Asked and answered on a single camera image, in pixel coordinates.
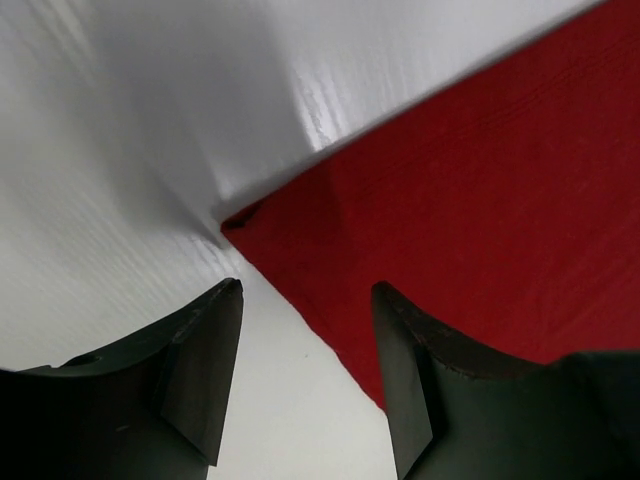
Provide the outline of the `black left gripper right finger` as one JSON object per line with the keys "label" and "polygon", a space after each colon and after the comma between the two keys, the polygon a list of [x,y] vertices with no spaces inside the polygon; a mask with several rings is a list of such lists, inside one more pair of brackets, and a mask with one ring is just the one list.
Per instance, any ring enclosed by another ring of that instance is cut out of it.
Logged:
{"label": "black left gripper right finger", "polygon": [[372,289],[385,411],[401,479],[635,479],[639,354],[538,364]]}

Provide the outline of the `red t shirt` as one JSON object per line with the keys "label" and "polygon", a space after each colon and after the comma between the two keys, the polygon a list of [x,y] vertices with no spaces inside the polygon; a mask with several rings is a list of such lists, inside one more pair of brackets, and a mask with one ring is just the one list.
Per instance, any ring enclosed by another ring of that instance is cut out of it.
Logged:
{"label": "red t shirt", "polygon": [[371,288],[549,362],[639,344],[639,4],[607,1],[222,227],[377,404]]}

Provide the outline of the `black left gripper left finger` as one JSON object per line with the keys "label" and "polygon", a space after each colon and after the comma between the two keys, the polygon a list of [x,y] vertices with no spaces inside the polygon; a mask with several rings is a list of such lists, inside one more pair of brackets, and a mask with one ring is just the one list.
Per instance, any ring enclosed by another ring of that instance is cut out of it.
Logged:
{"label": "black left gripper left finger", "polygon": [[1,374],[5,479],[203,479],[222,442],[240,281],[61,366]]}

